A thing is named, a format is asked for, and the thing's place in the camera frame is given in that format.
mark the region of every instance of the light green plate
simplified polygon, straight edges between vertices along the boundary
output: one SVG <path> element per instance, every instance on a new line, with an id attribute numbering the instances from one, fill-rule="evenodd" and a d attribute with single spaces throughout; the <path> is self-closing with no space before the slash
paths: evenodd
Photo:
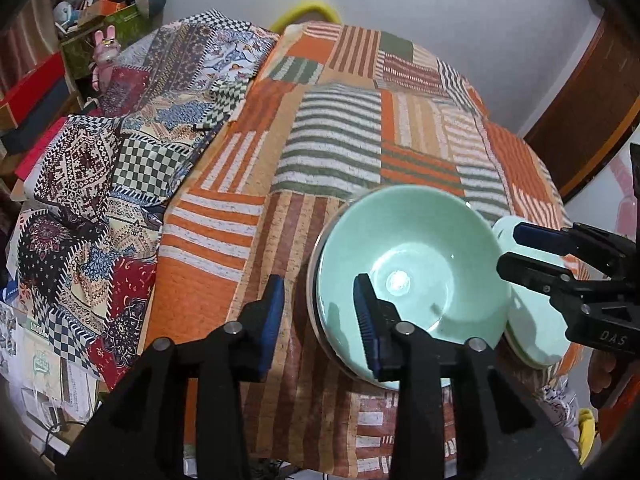
<path id="1" fill-rule="evenodd" d="M 513 239 L 513 228 L 520 222 L 526 222 L 518 216 L 505 216 L 494 224 L 494 234 L 503 253 L 512 252 L 534 258 L 548 264 L 564 267 L 564 261 L 557 254 L 545 253 L 537 249 L 518 245 Z M 512 285 L 513 304 L 509 309 L 511 347 L 524 352 L 525 364 L 533 362 L 534 367 L 547 367 L 556 364 L 569 348 L 564 336 L 566 323 L 562 314 L 549 303 L 548 296 L 521 285 Z"/>
<path id="2" fill-rule="evenodd" d="M 511 293 L 495 270 L 499 256 L 490 227 L 459 198 L 426 186 L 381 188 L 351 205 L 327 238 L 318 268 L 322 329 L 350 369 L 374 380 L 353 306 L 353 280 L 366 272 L 403 320 L 439 339 L 476 336 L 494 348 Z"/>

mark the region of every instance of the screw head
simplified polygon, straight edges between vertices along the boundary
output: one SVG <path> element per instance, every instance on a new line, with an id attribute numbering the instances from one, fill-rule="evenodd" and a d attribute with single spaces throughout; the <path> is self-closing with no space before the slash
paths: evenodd
<path id="1" fill-rule="evenodd" d="M 408 321 L 401 321 L 396 324 L 396 330 L 403 335 L 409 335 L 414 332 L 415 326 L 413 323 L 409 323 Z"/>
<path id="2" fill-rule="evenodd" d="M 239 321 L 229 321 L 225 323 L 224 330 L 228 334 L 238 334 L 242 332 L 242 323 Z"/>
<path id="3" fill-rule="evenodd" d="M 486 350 L 486 342 L 484 339 L 479 337 L 472 337 L 467 344 L 469 345 L 469 348 L 476 352 L 484 352 Z"/>
<path id="4" fill-rule="evenodd" d="M 165 351 L 169 346 L 171 346 L 171 340 L 168 337 L 159 337 L 155 339 L 151 345 L 154 350 L 158 350 L 159 352 Z"/>

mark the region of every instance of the blanket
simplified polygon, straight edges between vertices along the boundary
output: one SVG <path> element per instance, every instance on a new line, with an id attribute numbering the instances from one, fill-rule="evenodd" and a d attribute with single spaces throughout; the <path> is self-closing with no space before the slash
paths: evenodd
<path id="1" fill-rule="evenodd" d="M 263 384 L 242 389 L 249 451 L 381 478 L 398 394 L 347 377 L 316 340 L 305 265 L 322 226 L 363 189 L 406 183 L 459 196 L 489 224 L 516 214 L 558 229 L 568 219 L 533 151 L 488 120 L 462 75 L 411 41 L 347 25 L 292 25 L 257 79 L 164 217 L 146 343 L 206 336 L 280 274 L 286 299 L 273 364 Z M 577 273 L 577 262 L 569 264 Z M 519 364 L 504 342 L 498 354 L 535 390 L 569 370 L 580 349 L 539 371 Z M 448 388 L 443 402 L 451 471 Z"/>
<path id="2" fill-rule="evenodd" d="M 33 161 L 16 307 L 110 388 L 138 353 L 166 206 L 275 40 L 214 10 L 165 25 L 122 52 L 101 113 L 66 118 Z"/>

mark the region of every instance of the white wall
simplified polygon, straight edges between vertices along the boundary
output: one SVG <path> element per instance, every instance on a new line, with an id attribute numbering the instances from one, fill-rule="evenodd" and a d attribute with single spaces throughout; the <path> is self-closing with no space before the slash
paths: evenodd
<path id="1" fill-rule="evenodd" d="M 518 136 L 524 137 L 527 135 L 530 129 L 538 122 L 538 119 L 542 117 L 542 114 L 548 108 L 548 106 L 553 102 L 553 100 L 558 95 L 558 92 L 561 91 L 564 84 L 568 81 L 573 73 L 575 67 L 580 63 L 582 56 L 584 55 L 587 47 L 591 43 L 596 31 L 598 30 L 598 26 L 600 25 L 600 19 L 602 18 L 604 10 L 602 8 L 596 9 L 593 16 L 587 23 L 587 27 L 584 29 L 582 37 L 578 40 L 578 44 L 575 47 L 575 50 L 569 56 L 568 61 L 566 62 L 564 68 L 560 71 L 558 78 L 553 82 L 551 88 L 547 90 L 546 94 L 540 102 L 538 106 L 536 106 L 535 110 L 531 113 L 531 115 L 524 121 L 524 124 L 518 130 Z"/>
<path id="2" fill-rule="evenodd" d="M 300 0 L 168 0 L 166 22 L 216 7 L 268 27 Z M 494 121 L 521 130 L 593 18 L 588 0 L 325 0 L 345 23 L 415 41 L 476 86 Z"/>
<path id="3" fill-rule="evenodd" d="M 629 145 L 640 144 L 640 126 L 620 148 L 618 154 L 631 174 Z M 565 209 L 572 222 L 582 222 L 606 231 L 616 232 L 618 207 L 624 193 L 607 164 L 580 192 L 566 204 Z"/>

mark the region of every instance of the paisley fabric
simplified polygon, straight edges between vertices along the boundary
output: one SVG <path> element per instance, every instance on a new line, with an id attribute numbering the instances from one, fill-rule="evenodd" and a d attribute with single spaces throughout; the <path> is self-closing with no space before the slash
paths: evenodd
<path id="1" fill-rule="evenodd" d="M 124 256 L 116 263 L 108 321 L 102 335 L 88 348 L 107 384 L 115 384 L 133 364 L 155 280 L 155 258 Z"/>
<path id="2" fill-rule="evenodd" d="M 120 119 L 71 116 L 58 141 L 44 155 L 35 199 L 66 206 L 89 221 L 104 215 L 114 156 L 122 138 Z"/>
<path id="3" fill-rule="evenodd" d="M 111 82 L 100 97 L 100 110 L 105 117 L 129 114 L 138 106 L 149 80 L 149 70 L 130 66 L 114 67 Z"/>
<path id="4" fill-rule="evenodd" d="M 200 72 L 191 89 L 205 90 L 220 82 L 251 79 L 277 39 L 277 34 L 253 25 L 248 30 L 217 30 L 209 38 Z"/>
<path id="5" fill-rule="evenodd" d="M 25 180 L 16 305 L 110 388 L 138 352 L 166 205 L 277 38 L 218 12 L 192 18 L 126 49 L 102 116 L 67 118 Z"/>

